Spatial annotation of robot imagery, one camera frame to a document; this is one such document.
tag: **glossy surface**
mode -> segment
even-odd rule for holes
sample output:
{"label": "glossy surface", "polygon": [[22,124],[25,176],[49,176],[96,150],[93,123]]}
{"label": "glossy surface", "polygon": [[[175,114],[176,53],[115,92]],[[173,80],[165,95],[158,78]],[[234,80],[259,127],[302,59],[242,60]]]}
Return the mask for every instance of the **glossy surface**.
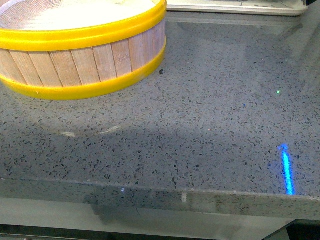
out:
{"label": "glossy surface", "polygon": [[103,97],[1,85],[0,197],[319,220],[319,11],[169,13],[161,67]]}

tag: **yellow plastic band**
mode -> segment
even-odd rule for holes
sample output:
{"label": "yellow plastic band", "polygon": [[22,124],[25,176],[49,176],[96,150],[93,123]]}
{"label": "yellow plastic band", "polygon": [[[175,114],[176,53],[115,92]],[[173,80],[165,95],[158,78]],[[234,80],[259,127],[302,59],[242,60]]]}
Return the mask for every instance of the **yellow plastic band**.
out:
{"label": "yellow plastic band", "polygon": [[39,87],[20,84],[1,75],[0,80],[11,90],[37,99],[79,100],[94,98],[125,89],[153,73],[164,59],[166,43],[167,41],[165,40],[158,56],[145,66],[127,75],[99,83],[72,87]]}
{"label": "yellow plastic band", "polygon": [[49,52],[83,49],[131,38],[160,23],[167,1],[137,16],[104,25],[55,31],[23,31],[0,28],[0,49]]}

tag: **wooden slat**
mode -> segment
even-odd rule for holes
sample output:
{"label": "wooden slat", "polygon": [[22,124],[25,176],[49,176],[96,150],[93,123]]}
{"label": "wooden slat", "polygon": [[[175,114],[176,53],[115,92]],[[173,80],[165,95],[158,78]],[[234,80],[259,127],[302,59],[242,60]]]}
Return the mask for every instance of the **wooden slat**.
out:
{"label": "wooden slat", "polygon": [[49,52],[29,52],[29,55],[45,87],[63,87]]}
{"label": "wooden slat", "polygon": [[101,82],[115,79],[117,72],[111,44],[95,46],[92,49]]}
{"label": "wooden slat", "polygon": [[131,73],[131,61],[128,39],[111,43],[116,75],[121,77]]}
{"label": "wooden slat", "polygon": [[153,44],[153,57],[157,56],[162,49],[160,44],[160,28],[162,27],[161,23],[154,26],[152,29],[152,44]]}
{"label": "wooden slat", "polygon": [[142,34],[138,34],[129,38],[129,50],[132,71],[135,71],[146,64],[144,58],[144,43]]}
{"label": "wooden slat", "polygon": [[81,86],[80,77],[69,50],[50,52],[53,64],[64,87]]}
{"label": "wooden slat", "polygon": [[152,29],[142,33],[144,64],[149,63],[154,58]]}
{"label": "wooden slat", "polygon": [[10,51],[12,58],[20,69],[26,83],[30,86],[43,87],[39,74],[26,51]]}
{"label": "wooden slat", "polygon": [[160,49],[161,50],[164,47],[165,38],[166,38],[166,20],[162,20],[162,22],[160,22]]}
{"label": "wooden slat", "polygon": [[0,49],[0,75],[21,84],[27,84],[15,60],[6,49]]}
{"label": "wooden slat", "polygon": [[93,49],[91,47],[71,50],[83,85],[100,83]]}

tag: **blue light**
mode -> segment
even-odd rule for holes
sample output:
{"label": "blue light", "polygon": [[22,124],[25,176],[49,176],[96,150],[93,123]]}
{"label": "blue light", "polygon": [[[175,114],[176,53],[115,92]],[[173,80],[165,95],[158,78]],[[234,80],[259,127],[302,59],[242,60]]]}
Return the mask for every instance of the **blue light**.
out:
{"label": "blue light", "polygon": [[292,171],[291,171],[290,155],[288,153],[288,146],[286,144],[282,144],[280,149],[282,149],[281,158],[282,158],[282,162],[283,162],[286,194],[295,195],[295,186],[294,186],[294,181],[292,178]]}

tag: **speckled quartz countertop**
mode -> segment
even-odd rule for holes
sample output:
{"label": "speckled quartz countertop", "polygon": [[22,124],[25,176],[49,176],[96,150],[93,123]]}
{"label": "speckled quartz countertop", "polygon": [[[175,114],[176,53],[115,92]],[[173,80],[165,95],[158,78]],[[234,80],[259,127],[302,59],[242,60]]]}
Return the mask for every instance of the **speckled quartz countertop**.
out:
{"label": "speckled quartz countertop", "polygon": [[169,12],[160,68],[106,96],[0,84],[0,197],[320,220],[319,10]]}

